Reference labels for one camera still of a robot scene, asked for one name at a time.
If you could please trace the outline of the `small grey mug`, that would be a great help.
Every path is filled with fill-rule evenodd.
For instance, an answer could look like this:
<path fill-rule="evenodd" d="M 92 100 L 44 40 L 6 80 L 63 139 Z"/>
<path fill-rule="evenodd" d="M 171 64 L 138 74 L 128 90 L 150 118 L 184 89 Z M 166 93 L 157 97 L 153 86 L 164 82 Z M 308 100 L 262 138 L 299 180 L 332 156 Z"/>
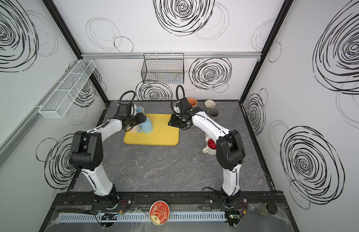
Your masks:
<path fill-rule="evenodd" d="M 216 106 L 216 103 L 215 103 L 215 101 L 213 101 L 213 100 L 206 100 L 205 102 L 204 102 L 204 104 L 205 104 L 205 108 L 208 110 L 208 109 L 212 109 L 212 108 L 214 108 L 215 106 Z"/>

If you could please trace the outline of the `white ribbed mug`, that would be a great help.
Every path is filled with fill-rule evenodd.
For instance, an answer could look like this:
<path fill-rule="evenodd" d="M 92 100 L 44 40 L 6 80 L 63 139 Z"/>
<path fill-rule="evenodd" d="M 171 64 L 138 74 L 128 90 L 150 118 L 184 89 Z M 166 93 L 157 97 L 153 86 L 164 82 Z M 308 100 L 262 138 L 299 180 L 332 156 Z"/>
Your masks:
<path fill-rule="evenodd" d="M 173 109 L 174 109 L 174 112 L 175 112 L 176 114 L 179 114 L 179 113 L 180 113 L 180 109 L 179 109 L 179 107 L 178 107 L 177 105 L 174 106 Z"/>

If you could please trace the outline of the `cream mug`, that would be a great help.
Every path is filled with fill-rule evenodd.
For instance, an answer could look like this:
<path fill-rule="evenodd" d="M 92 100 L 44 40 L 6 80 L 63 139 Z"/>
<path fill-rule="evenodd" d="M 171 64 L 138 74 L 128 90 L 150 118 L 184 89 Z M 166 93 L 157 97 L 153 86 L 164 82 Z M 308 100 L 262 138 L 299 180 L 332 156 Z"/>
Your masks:
<path fill-rule="evenodd" d="M 211 156 L 215 156 L 216 152 L 217 152 L 217 145 L 216 143 L 212 140 L 209 139 L 206 143 L 206 147 L 203 149 L 202 151 L 204 154 L 209 154 Z"/>

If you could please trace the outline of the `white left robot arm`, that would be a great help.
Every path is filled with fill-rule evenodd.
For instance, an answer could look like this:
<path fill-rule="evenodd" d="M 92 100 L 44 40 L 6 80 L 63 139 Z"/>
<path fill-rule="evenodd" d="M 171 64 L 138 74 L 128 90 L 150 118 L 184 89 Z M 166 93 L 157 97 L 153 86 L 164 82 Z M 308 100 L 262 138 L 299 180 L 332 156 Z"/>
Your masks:
<path fill-rule="evenodd" d="M 69 163 L 87 178 L 96 200 L 110 208 L 118 204 L 119 197 L 103 167 L 103 141 L 121 130 L 144 123 L 146 119 L 144 113 L 137 111 L 136 104 L 119 104 L 117 113 L 105 123 L 88 131 L 77 131 L 73 136 Z"/>

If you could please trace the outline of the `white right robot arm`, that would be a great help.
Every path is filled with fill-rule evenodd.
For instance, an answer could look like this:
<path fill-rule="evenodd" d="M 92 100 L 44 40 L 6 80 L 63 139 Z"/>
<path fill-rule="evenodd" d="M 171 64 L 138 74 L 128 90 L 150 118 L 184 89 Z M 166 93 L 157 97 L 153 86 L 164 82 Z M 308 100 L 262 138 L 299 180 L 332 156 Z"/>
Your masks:
<path fill-rule="evenodd" d="M 216 158 L 223 168 L 224 178 L 220 197 L 224 205 L 236 205 L 241 199 L 239 176 L 246 156 L 240 133 L 221 126 L 200 107 L 192 107 L 186 97 L 172 102 L 175 106 L 171 106 L 173 114 L 169 126 L 186 130 L 194 125 L 216 143 Z"/>

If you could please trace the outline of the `large grey-beige mug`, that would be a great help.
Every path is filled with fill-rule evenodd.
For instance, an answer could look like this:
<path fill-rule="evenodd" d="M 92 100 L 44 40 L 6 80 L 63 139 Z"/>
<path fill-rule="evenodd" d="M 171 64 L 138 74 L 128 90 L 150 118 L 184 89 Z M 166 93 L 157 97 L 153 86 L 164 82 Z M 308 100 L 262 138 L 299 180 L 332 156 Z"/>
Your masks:
<path fill-rule="evenodd" d="M 219 117 L 219 111 L 214 108 L 208 109 L 206 113 L 214 121 L 216 121 Z"/>

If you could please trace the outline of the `orange mug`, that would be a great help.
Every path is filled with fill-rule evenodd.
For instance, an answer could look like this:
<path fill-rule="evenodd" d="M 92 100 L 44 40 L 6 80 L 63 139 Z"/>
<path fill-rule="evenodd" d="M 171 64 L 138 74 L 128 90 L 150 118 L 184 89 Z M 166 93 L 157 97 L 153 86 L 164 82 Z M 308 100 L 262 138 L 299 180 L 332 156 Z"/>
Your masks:
<path fill-rule="evenodd" d="M 189 104 L 190 104 L 193 108 L 197 107 L 197 104 L 198 104 L 197 99 L 195 99 L 195 98 L 188 98 L 188 102 L 189 102 Z"/>

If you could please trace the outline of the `light blue mug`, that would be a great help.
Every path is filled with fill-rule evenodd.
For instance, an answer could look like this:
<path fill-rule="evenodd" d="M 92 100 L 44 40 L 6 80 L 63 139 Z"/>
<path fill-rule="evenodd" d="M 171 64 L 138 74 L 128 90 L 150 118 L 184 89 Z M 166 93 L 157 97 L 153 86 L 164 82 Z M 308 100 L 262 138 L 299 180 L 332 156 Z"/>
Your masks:
<path fill-rule="evenodd" d="M 146 120 L 143 123 L 140 123 L 136 130 L 138 133 L 151 133 L 153 131 L 153 124 L 149 118 L 146 118 Z"/>

